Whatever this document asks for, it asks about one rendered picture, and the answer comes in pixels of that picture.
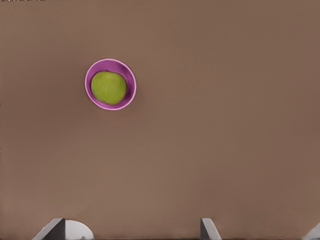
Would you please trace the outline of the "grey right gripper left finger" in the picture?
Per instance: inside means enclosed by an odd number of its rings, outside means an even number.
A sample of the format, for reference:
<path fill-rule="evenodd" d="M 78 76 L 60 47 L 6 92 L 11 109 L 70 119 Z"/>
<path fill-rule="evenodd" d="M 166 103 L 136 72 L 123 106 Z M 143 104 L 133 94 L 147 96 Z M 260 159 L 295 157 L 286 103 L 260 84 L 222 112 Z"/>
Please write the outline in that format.
<path fill-rule="evenodd" d="M 52 219 L 33 240 L 65 240 L 66 239 L 66 220 L 64 218 Z"/>

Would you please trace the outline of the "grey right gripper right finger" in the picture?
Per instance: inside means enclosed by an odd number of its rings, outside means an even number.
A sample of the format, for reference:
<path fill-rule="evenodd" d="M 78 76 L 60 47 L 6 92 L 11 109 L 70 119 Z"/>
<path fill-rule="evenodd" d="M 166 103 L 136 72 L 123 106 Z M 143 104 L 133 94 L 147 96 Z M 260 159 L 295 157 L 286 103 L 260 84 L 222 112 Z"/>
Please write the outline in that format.
<path fill-rule="evenodd" d="M 200 239 L 201 240 L 221 240 L 221 236 L 209 217 L 202 217 L 200 219 Z"/>

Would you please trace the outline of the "green apple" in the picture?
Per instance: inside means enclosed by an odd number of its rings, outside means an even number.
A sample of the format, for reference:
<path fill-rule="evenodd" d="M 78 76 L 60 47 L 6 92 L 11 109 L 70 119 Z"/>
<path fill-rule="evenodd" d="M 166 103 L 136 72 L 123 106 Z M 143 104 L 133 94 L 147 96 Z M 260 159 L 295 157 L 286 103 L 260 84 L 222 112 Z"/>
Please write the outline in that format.
<path fill-rule="evenodd" d="M 100 71 L 92 78 L 91 91 L 100 102 L 115 105 L 125 97 L 127 82 L 119 73 Z"/>

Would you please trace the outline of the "white bowl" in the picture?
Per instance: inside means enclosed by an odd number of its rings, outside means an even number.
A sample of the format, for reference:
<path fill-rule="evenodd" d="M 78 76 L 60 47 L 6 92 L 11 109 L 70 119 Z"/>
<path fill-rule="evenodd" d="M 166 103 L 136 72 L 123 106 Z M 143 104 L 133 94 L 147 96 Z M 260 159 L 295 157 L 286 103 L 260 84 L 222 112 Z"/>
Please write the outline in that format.
<path fill-rule="evenodd" d="M 93 240 L 92 230 L 82 222 L 76 220 L 65 221 L 65 239 L 66 240 Z"/>

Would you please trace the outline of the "purple plate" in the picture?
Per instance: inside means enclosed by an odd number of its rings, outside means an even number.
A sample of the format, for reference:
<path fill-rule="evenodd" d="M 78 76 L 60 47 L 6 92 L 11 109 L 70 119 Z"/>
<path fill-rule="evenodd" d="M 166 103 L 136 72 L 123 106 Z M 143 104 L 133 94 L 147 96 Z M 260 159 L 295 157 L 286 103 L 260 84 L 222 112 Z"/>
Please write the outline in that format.
<path fill-rule="evenodd" d="M 124 77 L 126 81 L 126 93 L 119 103 L 105 103 L 94 97 L 91 89 L 92 79 L 95 74 L 102 71 L 114 72 Z M 128 106 L 134 99 L 137 90 L 137 82 L 132 70 L 125 63 L 113 58 L 105 58 L 93 63 L 85 75 L 84 85 L 90 100 L 98 107 L 110 111 L 121 110 Z"/>

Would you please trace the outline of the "silver frame post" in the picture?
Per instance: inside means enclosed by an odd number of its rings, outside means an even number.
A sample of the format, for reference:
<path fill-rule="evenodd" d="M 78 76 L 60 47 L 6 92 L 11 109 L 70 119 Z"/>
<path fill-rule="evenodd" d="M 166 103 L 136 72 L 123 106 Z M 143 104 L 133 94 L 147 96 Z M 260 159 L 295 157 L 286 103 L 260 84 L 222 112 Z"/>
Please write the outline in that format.
<path fill-rule="evenodd" d="M 301 240 L 320 240 L 320 222 L 312 228 Z"/>

